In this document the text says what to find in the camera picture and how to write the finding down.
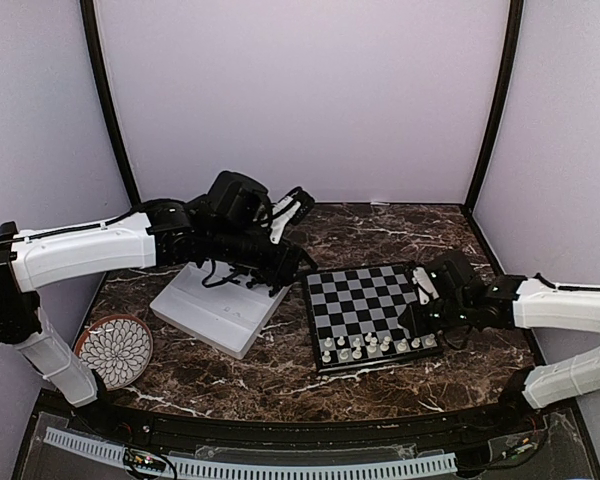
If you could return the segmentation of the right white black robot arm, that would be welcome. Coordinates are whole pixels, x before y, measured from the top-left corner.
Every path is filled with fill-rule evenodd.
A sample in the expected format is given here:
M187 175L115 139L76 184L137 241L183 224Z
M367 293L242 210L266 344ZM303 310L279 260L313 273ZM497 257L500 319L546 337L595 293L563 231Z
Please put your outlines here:
M514 330L556 328L600 334L600 285L554 283L541 274L503 274L483 281L465 254L450 250L427 264L409 262L416 295L400 325L442 333L454 327ZM490 413L501 434L553 403L600 390L600 346L569 359L516 371Z

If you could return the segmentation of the black white chessboard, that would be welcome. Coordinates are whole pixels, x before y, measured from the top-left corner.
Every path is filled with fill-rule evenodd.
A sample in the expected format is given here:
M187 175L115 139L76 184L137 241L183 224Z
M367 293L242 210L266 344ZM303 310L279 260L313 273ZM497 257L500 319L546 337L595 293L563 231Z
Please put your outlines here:
M375 367L390 363L403 363L442 353L438 337L436 345L427 347L425 338L420 349L413 350L409 332L398 324L398 316L409 303L418 301L412 289L406 269L401 264L348 267L331 269L308 275L302 280L316 371L330 374L347 370ZM367 352L369 342L364 337L373 333L378 340L378 355L370 357ZM338 348L336 340L343 336L345 345ZM382 352L380 345L385 336L392 341L389 350ZM321 341L329 337L331 346L325 349ZM352 358L351 341L358 337L361 341L362 357ZM410 350L398 352L397 344L406 338ZM339 352L349 350L349 359L342 362ZM324 351L331 352L331 361L321 359Z

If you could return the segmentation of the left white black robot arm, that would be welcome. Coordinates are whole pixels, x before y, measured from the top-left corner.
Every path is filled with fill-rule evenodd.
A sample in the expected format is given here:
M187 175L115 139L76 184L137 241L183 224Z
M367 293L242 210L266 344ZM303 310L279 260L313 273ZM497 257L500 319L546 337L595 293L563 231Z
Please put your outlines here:
M104 400L104 382L53 330L38 290L49 284L128 268L225 263L231 278L250 277L277 293L317 265L284 239L314 198L301 187L273 202L258 181L223 171L210 190L184 202L156 199L111 219L56 228L0 226L0 345L16 348L100 436L121 427Z

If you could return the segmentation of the white plastic divided tray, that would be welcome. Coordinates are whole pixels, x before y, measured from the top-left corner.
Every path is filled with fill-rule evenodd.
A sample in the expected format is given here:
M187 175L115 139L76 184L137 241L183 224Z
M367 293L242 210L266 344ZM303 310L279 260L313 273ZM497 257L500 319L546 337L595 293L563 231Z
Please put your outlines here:
M209 262L202 267L188 263L150 303L150 308L169 325L242 359L289 289L284 287L272 296L265 285L247 289L232 283L212 288L202 284L204 278L217 282L228 273L225 263L219 262L215 269ZM226 314L225 307L239 310L242 318Z

